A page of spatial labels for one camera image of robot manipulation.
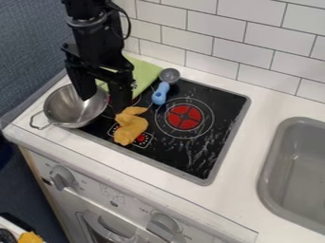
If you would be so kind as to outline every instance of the stainless steel bowl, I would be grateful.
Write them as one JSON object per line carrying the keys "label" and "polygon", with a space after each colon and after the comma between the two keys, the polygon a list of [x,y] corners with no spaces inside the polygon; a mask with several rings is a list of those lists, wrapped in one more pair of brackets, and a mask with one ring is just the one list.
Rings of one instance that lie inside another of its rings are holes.
{"label": "stainless steel bowl", "polygon": [[30,118],[30,126],[39,130],[51,124],[67,128],[80,128],[102,114],[107,103],[108,94],[102,88],[98,87],[97,93],[84,102],[78,96],[74,86],[69,84],[55,90],[46,99],[43,111],[48,117],[49,124],[43,127],[33,124],[34,118],[41,113],[39,112]]}

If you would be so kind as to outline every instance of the yellow object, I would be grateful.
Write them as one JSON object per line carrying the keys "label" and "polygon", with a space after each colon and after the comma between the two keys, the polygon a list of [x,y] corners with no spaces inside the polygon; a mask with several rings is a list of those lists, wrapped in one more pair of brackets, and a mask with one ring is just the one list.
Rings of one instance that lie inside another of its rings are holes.
{"label": "yellow object", "polygon": [[43,239],[34,232],[23,233],[18,239],[18,243],[43,243]]}
{"label": "yellow object", "polygon": [[143,107],[128,107],[116,115],[115,121],[121,126],[114,134],[114,141],[127,146],[146,130],[149,123],[145,118],[137,117],[147,111]]}

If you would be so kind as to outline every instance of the toy stove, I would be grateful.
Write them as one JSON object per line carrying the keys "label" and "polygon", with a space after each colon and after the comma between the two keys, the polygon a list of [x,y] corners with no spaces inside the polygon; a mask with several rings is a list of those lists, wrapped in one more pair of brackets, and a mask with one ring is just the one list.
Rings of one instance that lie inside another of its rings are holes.
{"label": "toy stove", "polygon": [[148,107],[142,117],[148,120],[149,127],[123,150],[113,139],[119,124],[114,121],[110,105],[99,119],[81,130],[110,148],[198,184],[207,184],[220,168],[247,110],[247,99],[179,80],[171,86],[167,102],[157,106],[152,104],[151,96],[158,84],[155,82],[133,101],[132,105]]}

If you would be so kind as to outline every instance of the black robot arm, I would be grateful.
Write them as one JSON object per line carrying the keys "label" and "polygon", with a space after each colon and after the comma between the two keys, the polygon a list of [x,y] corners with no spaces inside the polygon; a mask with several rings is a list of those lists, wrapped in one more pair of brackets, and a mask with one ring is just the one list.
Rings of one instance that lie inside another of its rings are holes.
{"label": "black robot arm", "polygon": [[[62,46],[69,78],[84,101],[96,93],[96,79],[106,82],[114,111],[120,113],[131,104],[134,82],[134,66],[122,54],[125,38],[120,12],[125,13],[124,10],[110,0],[63,0],[63,3],[75,39],[75,43]],[[130,22],[127,14],[126,17],[127,38]]]}

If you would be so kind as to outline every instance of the sink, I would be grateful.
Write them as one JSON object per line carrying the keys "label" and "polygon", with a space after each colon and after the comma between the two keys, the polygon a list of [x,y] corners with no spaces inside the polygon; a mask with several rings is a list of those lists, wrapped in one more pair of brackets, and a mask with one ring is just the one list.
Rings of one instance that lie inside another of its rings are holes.
{"label": "sink", "polygon": [[325,234],[325,123],[291,118],[277,129],[258,179],[274,214]]}

